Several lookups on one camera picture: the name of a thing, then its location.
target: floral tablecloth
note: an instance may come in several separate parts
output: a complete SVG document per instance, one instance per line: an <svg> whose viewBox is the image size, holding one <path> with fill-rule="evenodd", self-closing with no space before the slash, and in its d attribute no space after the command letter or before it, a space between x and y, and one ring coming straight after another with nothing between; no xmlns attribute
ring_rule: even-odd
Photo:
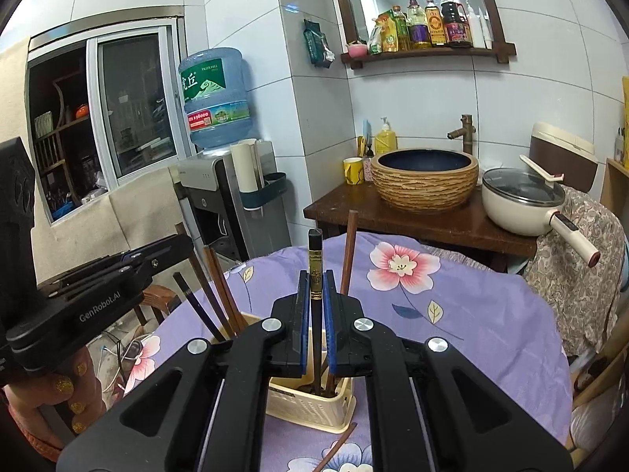
<svg viewBox="0 0 629 472"><path fill-rule="evenodd" d="M324 269L334 271L337 286L344 246L345 236L323 245ZM429 251L411 238L358 233L350 296L361 301L367 317L400 337L447 339L564 443L572 393L552 310L517 275L480 271ZM302 269L307 269L306 249L290 247L225 276L241 311L267 317L276 299L296 291ZM203 293L196 296L217 321ZM127 391L194 337L211 335L185 302L144 340ZM358 426L324 472L372 471L363 380L355 381L354 392ZM266 417L260 470L312 472L336 440L331 433Z"/></svg>

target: blue gripper pad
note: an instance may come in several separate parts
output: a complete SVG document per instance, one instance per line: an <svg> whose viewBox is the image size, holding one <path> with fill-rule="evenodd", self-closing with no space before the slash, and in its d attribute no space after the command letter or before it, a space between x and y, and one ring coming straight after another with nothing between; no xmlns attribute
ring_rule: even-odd
<svg viewBox="0 0 629 472"><path fill-rule="evenodd" d="M337 342L334 339L334 318L332 316L332 299L329 294L328 275L323 275L323 319L325 322L325 343L328 351L327 359L331 374L337 373Z"/></svg>
<svg viewBox="0 0 629 472"><path fill-rule="evenodd" d="M301 374L306 374L307 362L308 362L308 327L310 319L310 275L306 275L306 289L302 293L298 293L298 296L303 296L302 302L304 310L301 318Z"/></svg>

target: gold fingernail polish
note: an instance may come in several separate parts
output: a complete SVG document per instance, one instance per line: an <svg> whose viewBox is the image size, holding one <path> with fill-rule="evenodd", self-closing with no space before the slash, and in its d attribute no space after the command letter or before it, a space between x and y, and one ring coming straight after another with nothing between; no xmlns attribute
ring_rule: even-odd
<svg viewBox="0 0 629 472"><path fill-rule="evenodd" d="M70 409L78 415L85 409L85 405L83 403L72 403Z"/></svg>
<svg viewBox="0 0 629 472"><path fill-rule="evenodd" d="M84 424L81 424L80 422L75 422L74 424L72 424L72 430L77 434L80 435L81 433L83 433L87 428L85 427Z"/></svg>
<svg viewBox="0 0 629 472"><path fill-rule="evenodd" d="M77 365L77 376L83 376L87 372L87 364L85 362L81 362L81 364Z"/></svg>
<svg viewBox="0 0 629 472"><path fill-rule="evenodd" d="M55 388L62 394L72 394L74 392L74 385L72 380L67 376L62 376L55 382Z"/></svg>

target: electric cooking pot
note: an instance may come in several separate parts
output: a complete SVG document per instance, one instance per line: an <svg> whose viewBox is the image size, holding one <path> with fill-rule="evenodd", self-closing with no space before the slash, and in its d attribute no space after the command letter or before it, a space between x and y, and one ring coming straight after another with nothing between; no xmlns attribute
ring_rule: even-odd
<svg viewBox="0 0 629 472"><path fill-rule="evenodd" d="M579 228L561 214L564 175L553 176L524 155L520 160L536 173L517 168L492 168L482 176L482 205L498 227L523 236L541 236L555 230L583 258L596 266L601 258Z"/></svg>

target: screw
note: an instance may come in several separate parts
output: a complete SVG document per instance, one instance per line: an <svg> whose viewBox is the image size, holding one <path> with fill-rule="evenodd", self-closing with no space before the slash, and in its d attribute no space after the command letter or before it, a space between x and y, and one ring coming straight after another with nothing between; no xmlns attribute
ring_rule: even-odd
<svg viewBox="0 0 629 472"><path fill-rule="evenodd" d="M366 332L373 328L373 321L367 318L358 318L354 321L354 328L359 332Z"/></svg>
<svg viewBox="0 0 629 472"><path fill-rule="evenodd" d="M188 343L188 351L193 355L203 353L206 349L208 349L208 343L203 339L194 339Z"/></svg>
<svg viewBox="0 0 629 472"><path fill-rule="evenodd" d="M436 353L441 353L448 349L448 341L441 337L433 337L429 340L429 348Z"/></svg>
<svg viewBox="0 0 629 472"><path fill-rule="evenodd" d="M262 328L267 332L274 332L282 328L282 321L276 318L268 318L262 321Z"/></svg>

